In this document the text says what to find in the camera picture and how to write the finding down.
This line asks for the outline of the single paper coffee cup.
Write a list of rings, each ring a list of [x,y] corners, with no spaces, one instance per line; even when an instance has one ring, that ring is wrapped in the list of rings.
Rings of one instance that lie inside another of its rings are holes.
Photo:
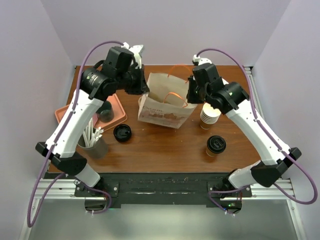
[[[217,157],[218,155],[220,155],[223,151],[221,151],[221,150],[212,150],[212,149],[210,149],[210,148],[206,148],[206,150],[205,150],[205,152],[206,152],[206,154],[208,155],[208,156],[210,156],[210,157],[212,157],[212,158],[215,158],[215,157]]]

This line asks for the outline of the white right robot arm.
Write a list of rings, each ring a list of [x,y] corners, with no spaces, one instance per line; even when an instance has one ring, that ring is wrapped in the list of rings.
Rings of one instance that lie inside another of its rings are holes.
[[[226,82],[208,59],[195,63],[189,77],[186,99],[202,104],[209,116],[216,112],[227,116],[248,138],[260,156],[252,165],[232,171],[223,183],[223,192],[235,196],[242,187],[258,183],[272,186],[302,153],[289,147],[271,130],[255,108],[248,93],[237,82]]]

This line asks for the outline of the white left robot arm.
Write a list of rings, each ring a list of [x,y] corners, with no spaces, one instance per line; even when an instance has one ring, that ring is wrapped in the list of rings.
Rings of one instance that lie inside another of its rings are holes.
[[[106,59],[79,75],[79,88],[54,133],[35,146],[57,169],[86,184],[86,191],[99,196],[104,190],[101,176],[76,152],[85,127],[108,97],[117,90],[129,95],[149,92],[142,63],[143,45],[111,47]]]

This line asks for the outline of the black plastic cup lid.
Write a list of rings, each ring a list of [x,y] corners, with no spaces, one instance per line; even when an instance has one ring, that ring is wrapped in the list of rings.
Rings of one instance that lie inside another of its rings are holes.
[[[226,149],[227,144],[223,137],[219,135],[213,135],[208,138],[206,146],[211,150],[224,151]]]

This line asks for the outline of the brown paper takeout bag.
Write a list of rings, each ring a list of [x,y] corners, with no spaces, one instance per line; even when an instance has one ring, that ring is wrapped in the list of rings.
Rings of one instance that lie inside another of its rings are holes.
[[[194,112],[197,105],[187,102],[188,80],[173,75],[177,67],[172,66],[168,73],[149,74],[149,92],[139,102],[139,121],[178,129]]]

